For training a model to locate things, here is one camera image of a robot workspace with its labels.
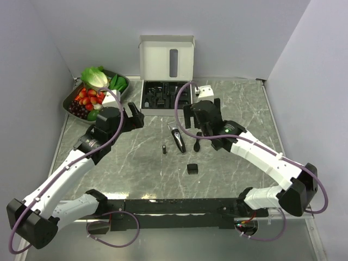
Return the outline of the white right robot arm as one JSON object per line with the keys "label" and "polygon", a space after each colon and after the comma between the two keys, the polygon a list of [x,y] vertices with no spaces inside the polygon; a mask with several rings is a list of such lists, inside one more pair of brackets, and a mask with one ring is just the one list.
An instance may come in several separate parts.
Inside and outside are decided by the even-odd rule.
{"label": "white right robot arm", "polygon": [[240,124],[223,120],[218,98],[186,105],[183,113],[185,127],[199,128],[215,150],[224,149],[242,157],[277,183],[267,188],[245,189],[237,204],[242,216],[250,216],[262,208],[282,208],[293,216],[302,216],[318,190],[314,165],[292,164]]}

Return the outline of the white clipper kit box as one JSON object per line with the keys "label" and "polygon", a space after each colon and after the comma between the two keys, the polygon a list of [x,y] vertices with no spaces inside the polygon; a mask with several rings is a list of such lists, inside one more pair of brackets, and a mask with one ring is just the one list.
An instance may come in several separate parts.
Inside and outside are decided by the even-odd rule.
{"label": "white clipper kit box", "polygon": [[174,116],[178,90],[193,79],[192,35],[140,36],[140,109],[146,116]]}

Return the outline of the black comb guard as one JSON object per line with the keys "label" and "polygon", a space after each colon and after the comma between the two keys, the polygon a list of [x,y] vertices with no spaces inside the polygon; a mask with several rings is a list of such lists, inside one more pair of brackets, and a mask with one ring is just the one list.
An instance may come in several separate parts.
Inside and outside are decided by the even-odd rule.
{"label": "black comb guard", "polygon": [[191,163],[187,165],[187,172],[189,175],[196,175],[198,174],[198,165]]}

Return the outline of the black silver hair clipper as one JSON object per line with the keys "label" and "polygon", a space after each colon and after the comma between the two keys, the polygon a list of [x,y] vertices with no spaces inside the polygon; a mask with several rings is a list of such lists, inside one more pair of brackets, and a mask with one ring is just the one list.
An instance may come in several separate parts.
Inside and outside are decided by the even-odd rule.
{"label": "black silver hair clipper", "polygon": [[168,123],[168,128],[180,152],[185,153],[186,152],[185,143],[179,131],[179,128],[177,127],[177,124],[175,122],[170,122]]}

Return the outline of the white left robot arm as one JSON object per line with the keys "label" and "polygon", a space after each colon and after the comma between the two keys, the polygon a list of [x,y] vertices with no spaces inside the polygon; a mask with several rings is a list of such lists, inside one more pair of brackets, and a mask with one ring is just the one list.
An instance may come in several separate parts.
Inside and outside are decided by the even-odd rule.
{"label": "white left robot arm", "polygon": [[7,205],[10,228],[36,249],[47,246],[57,232],[68,224],[92,215],[100,219],[108,210],[108,199],[90,189],[66,205],[60,200],[76,182],[93,169],[111,151],[121,133],[144,126],[144,115],[133,102],[124,109],[105,107],[95,124],[81,136],[65,161],[42,185],[23,200],[12,199]]}

